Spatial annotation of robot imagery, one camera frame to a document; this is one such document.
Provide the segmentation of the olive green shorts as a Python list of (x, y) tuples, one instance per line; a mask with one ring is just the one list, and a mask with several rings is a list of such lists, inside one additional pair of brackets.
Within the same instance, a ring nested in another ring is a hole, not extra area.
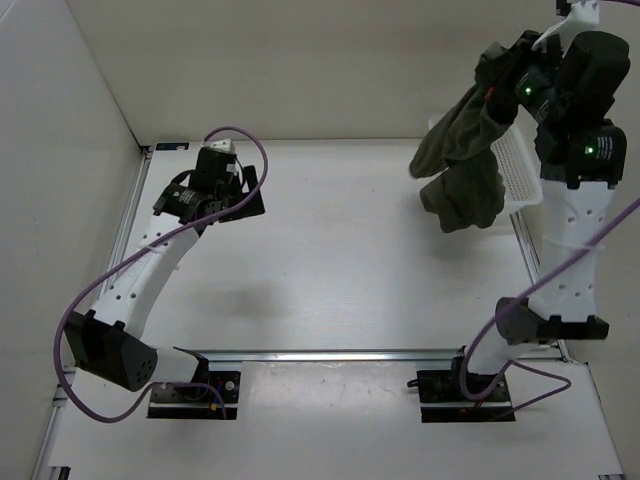
[(491, 146), (518, 114), (515, 95), (498, 85), (510, 59), (498, 43), (480, 55), (474, 84), (429, 130), (409, 164), (413, 178), (432, 179), (419, 196), (444, 233), (486, 229), (504, 209), (505, 187)]

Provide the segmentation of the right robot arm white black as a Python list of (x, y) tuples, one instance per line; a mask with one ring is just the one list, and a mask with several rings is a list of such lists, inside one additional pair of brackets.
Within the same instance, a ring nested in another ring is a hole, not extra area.
[(626, 159), (625, 133), (606, 115), (630, 69), (629, 45), (602, 31), (579, 33), (567, 48), (556, 35), (543, 50), (540, 42), (532, 31), (518, 39), (485, 101), (492, 113), (521, 106), (537, 123), (546, 283), (500, 299), (494, 324), (465, 348), (465, 365), (449, 375), (450, 390), (464, 400), (536, 345), (603, 340), (609, 332), (594, 300), (596, 244)]

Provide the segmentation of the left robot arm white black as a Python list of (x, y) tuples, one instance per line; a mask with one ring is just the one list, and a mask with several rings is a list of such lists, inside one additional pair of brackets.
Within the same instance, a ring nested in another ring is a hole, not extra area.
[(149, 346), (142, 335), (170, 276), (203, 235), (202, 218), (220, 214), (228, 222), (264, 213), (260, 196), (247, 191), (257, 182), (254, 166), (237, 171), (231, 140), (200, 149), (194, 169), (174, 177), (154, 203), (141, 258), (86, 313), (74, 312), (67, 321), (64, 333), (77, 367), (132, 392), (158, 382), (174, 383), (188, 400), (206, 395), (210, 377), (202, 356)]

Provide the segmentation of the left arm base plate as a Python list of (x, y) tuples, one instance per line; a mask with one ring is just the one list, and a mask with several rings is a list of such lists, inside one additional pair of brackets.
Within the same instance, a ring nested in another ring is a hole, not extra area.
[(154, 386), (147, 407), (148, 419), (162, 420), (236, 420), (241, 387), (239, 365), (211, 364), (209, 372), (198, 379), (215, 389)]

